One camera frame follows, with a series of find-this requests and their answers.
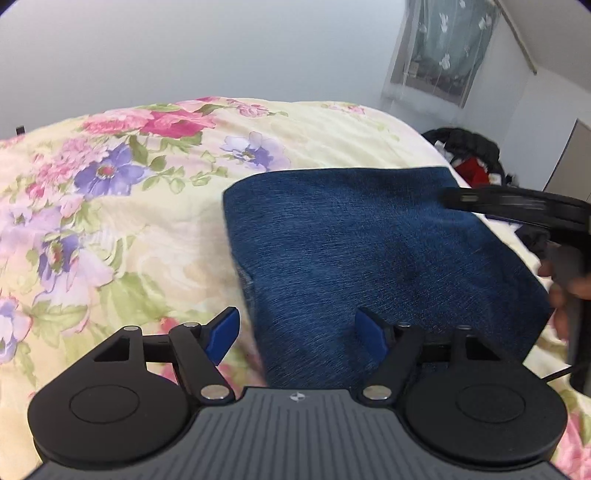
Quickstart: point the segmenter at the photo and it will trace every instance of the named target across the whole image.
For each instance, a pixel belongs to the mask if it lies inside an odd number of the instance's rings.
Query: black circular pad
[[[29,426],[42,458],[113,468],[162,449],[184,429],[189,404],[178,385],[117,363],[71,368],[33,397]]]
[[[70,402],[76,417],[88,423],[114,423],[133,415],[139,407],[139,397],[127,387],[98,385],[78,392]]]
[[[411,430],[462,463],[519,465],[551,456],[566,425],[560,396],[519,364],[468,362],[421,380],[405,402]]]
[[[525,400],[504,385],[474,385],[458,393],[460,411],[484,423],[505,423],[515,420],[525,410]]]

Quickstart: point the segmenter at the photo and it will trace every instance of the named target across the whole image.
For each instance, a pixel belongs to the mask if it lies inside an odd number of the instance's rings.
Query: finger
[[[550,301],[550,305],[552,305],[555,309],[564,307],[564,304],[566,304],[564,292],[557,283],[552,283],[550,286],[548,291],[548,300]]]
[[[569,283],[569,292],[583,300],[591,300],[591,276],[575,278]]]
[[[569,338],[569,317],[563,309],[557,309],[554,312],[554,330],[561,340]]]
[[[550,260],[542,260],[540,267],[538,268],[538,275],[540,277],[551,277],[552,276],[552,263]]]

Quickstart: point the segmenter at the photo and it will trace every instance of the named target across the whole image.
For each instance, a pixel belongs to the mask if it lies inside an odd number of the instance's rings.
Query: ceiling
[[[591,92],[591,11],[578,0],[501,0],[538,67]]]

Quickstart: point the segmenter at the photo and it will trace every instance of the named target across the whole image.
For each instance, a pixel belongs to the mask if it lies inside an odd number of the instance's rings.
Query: bed
[[[237,393],[264,385],[223,221],[234,182],[291,168],[447,166],[373,109],[219,97],[65,120],[0,141],[0,162],[3,480],[39,462],[26,416],[35,392],[124,325],[166,333],[234,305],[241,335],[219,369]],[[508,226],[482,221],[535,271]],[[525,364],[546,375],[565,355],[547,326]],[[174,381],[169,365],[149,368]],[[552,386],[569,409],[553,461],[591,478],[589,399],[565,379]]]

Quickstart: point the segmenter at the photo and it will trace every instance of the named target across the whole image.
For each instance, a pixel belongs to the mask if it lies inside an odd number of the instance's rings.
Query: blue cloth
[[[224,193],[228,235],[271,387],[356,387],[376,367],[366,306],[430,332],[476,326],[523,360],[547,294],[475,215],[447,210],[446,168],[279,171]]]

